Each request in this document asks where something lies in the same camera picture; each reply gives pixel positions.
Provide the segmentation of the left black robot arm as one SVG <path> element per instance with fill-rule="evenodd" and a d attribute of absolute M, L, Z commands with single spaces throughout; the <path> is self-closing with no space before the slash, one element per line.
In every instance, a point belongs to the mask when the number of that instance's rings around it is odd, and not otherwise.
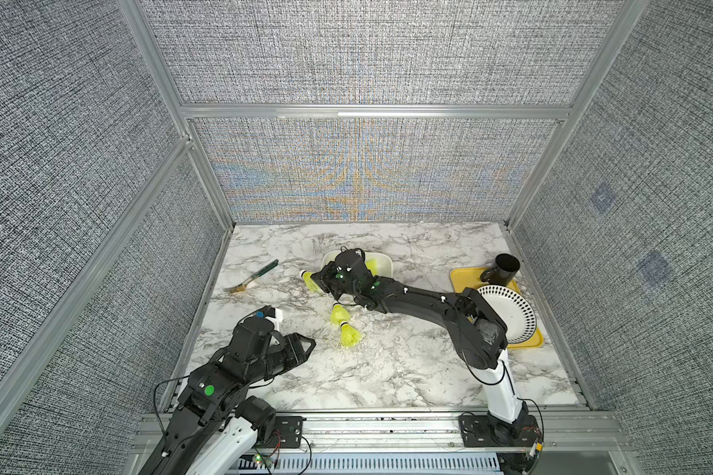
<path fill-rule="evenodd" d="M 283 336 L 270 318 L 241 320 L 227 346 L 187 376 L 172 418 L 142 474 L 223 474 L 259 441 L 277 440 L 276 409 L 251 387 L 302 364 L 316 340 Z"/>

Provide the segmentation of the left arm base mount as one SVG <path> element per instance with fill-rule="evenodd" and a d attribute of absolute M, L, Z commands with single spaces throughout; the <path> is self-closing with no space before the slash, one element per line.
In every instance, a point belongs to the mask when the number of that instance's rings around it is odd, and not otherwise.
<path fill-rule="evenodd" d="M 279 417 L 265 422 L 257 432 L 257 448 L 299 448 L 302 443 L 305 418 Z"/>

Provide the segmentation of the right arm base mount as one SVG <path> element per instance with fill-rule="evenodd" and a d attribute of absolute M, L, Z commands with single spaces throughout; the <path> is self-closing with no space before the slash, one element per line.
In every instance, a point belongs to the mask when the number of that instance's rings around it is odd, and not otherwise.
<path fill-rule="evenodd" d="M 537 419 L 527 411 L 513 423 L 486 415 L 465 412 L 458 417 L 465 447 L 539 447 L 544 435 Z"/>

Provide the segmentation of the green handled brush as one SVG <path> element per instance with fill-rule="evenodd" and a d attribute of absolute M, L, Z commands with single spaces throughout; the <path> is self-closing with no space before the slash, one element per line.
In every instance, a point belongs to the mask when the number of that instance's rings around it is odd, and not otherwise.
<path fill-rule="evenodd" d="M 266 275 L 267 273 L 271 272 L 273 269 L 275 269 L 275 267 L 278 267 L 278 265 L 279 260 L 273 260 L 272 262 L 265 265 L 263 268 L 255 271 L 240 284 L 230 288 L 226 288 L 225 292 L 230 295 L 245 292 L 251 284 L 263 277 L 263 275 Z"/>

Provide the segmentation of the yellow shuttlecock four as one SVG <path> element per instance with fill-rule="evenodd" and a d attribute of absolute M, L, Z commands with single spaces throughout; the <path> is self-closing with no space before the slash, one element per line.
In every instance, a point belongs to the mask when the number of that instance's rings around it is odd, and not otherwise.
<path fill-rule="evenodd" d="M 351 314 L 347 308 L 340 304 L 335 303 L 332 307 L 332 312 L 330 315 L 330 321 L 334 326 L 340 327 L 343 324 L 348 324 L 351 319 Z"/>

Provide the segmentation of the yellow shuttlecock seven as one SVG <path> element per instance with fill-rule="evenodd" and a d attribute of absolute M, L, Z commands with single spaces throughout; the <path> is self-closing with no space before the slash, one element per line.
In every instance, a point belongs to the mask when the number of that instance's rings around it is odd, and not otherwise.
<path fill-rule="evenodd" d="M 366 262 L 366 267 L 373 276 L 379 275 L 379 262 L 377 259 L 370 259 Z"/>

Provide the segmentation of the yellow shuttlecock nine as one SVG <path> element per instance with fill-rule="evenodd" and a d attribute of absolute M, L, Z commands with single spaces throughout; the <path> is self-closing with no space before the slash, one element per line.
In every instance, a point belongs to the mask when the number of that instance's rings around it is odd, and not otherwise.
<path fill-rule="evenodd" d="M 350 323 L 340 324 L 340 343 L 343 348 L 353 348 L 362 341 L 362 333 Z"/>

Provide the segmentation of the white plastic storage box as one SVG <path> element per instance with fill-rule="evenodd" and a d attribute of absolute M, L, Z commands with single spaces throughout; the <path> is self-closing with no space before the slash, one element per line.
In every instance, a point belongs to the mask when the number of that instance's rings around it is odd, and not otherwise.
<path fill-rule="evenodd" d="M 333 261 L 337 255 L 339 255 L 342 251 L 340 249 L 334 249 L 334 251 L 329 251 L 324 255 L 321 261 L 321 266 L 324 267 L 326 266 L 329 262 Z M 372 253 L 371 251 L 367 251 L 364 256 L 366 257 L 366 262 L 370 259 L 377 259 L 379 262 L 379 275 L 378 276 L 383 276 L 383 277 L 394 277 L 394 267 L 393 267 L 393 261 L 388 255 L 385 255 L 384 253 Z"/>

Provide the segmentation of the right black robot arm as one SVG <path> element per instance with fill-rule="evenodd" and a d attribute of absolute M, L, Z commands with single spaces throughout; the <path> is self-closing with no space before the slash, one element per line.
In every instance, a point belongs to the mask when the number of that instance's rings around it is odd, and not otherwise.
<path fill-rule="evenodd" d="M 362 249 L 342 249 L 321 270 L 303 271 L 301 277 L 311 291 L 335 300 L 349 296 L 366 310 L 407 315 L 445 329 L 459 359 L 483 386 L 485 427 L 493 443 L 514 447 L 544 441 L 542 416 L 530 413 L 511 376 L 507 326 L 479 292 L 436 292 L 375 275 Z"/>

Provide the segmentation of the yellow shuttlecock three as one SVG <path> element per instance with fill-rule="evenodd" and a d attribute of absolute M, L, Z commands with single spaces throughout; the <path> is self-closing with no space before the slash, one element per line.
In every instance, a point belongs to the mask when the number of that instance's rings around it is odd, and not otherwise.
<path fill-rule="evenodd" d="M 322 293 L 323 290 L 313 279 L 313 273 L 311 271 L 302 271 L 300 276 L 306 286 L 306 288 L 312 293 Z"/>

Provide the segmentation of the black dotted white plate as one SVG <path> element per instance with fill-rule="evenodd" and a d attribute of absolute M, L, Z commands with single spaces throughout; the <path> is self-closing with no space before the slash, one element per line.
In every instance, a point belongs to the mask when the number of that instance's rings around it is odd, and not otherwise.
<path fill-rule="evenodd" d="M 504 286 L 484 285 L 477 289 L 507 326 L 509 344 L 524 344 L 538 328 L 535 311 L 518 292 Z"/>

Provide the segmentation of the black mug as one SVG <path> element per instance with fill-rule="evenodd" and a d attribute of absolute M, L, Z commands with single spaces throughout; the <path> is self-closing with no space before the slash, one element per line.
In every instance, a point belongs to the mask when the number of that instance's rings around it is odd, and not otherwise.
<path fill-rule="evenodd" d="M 479 279 L 488 285 L 507 287 L 515 278 L 520 267 L 521 262 L 516 256 L 501 253 L 495 257 L 493 265 L 481 273 Z"/>

